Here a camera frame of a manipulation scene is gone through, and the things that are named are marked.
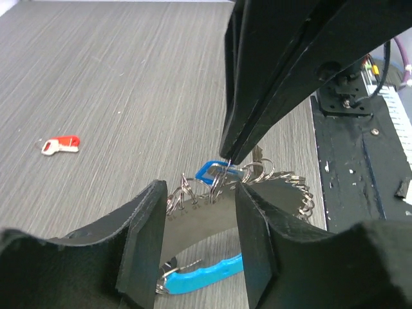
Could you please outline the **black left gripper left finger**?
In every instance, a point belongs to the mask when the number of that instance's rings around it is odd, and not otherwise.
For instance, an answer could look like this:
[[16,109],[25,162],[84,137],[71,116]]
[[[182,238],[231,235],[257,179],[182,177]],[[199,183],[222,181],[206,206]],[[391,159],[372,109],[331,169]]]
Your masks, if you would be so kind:
[[2,308],[152,308],[167,185],[63,238],[1,231]]

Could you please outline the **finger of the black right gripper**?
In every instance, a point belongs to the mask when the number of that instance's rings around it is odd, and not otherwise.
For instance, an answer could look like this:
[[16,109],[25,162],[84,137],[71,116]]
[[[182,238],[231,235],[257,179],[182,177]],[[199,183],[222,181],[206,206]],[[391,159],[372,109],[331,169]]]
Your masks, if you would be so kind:
[[227,111],[220,153],[235,152],[254,106],[315,8],[315,1],[236,1],[225,34]]
[[315,1],[239,134],[232,163],[241,163],[274,124],[315,90],[410,27],[410,1]]

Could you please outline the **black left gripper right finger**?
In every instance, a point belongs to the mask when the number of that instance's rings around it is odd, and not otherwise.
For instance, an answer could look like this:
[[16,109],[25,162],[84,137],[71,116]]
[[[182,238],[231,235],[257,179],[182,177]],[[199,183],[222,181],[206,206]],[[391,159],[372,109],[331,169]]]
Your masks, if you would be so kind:
[[411,307],[409,223],[363,221],[334,234],[279,207],[293,199],[236,186],[250,308]]

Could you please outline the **steel key organizer blue handle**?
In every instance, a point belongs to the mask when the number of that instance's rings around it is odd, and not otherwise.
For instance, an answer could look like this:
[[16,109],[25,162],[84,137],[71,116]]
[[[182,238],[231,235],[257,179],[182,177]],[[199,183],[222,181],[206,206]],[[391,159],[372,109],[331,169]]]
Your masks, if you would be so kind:
[[243,271],[241,254],[208,267],[201,266],[199,260],[186,267],[179,267],[176,262],[180,252],[237,226],[236,183],[251,185],[262,198],[277,203],[302,221],[312,216],[315,203],[305,177],[293,171],[277,171],[258,146],[253,149],[252,158],[249,164],[238,167],[244,172],[240,181],[225,183],[228,164],[212,185],[182,176],[179,186],[169,194],[157,294],[190,293]]

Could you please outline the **blue key tag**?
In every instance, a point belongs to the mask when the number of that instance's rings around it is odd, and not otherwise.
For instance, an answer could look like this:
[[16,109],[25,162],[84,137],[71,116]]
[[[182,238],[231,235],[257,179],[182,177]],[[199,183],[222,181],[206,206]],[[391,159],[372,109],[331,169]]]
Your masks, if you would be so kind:
[[[196,173],[195,178],[207,185],[212,185],[218,174],[226,170],[226,166],[228,166],[227,162],[208,161]],[[240,181],[243,176],[244,172],[240,168],[230,165],[225,175],[225,183]]]

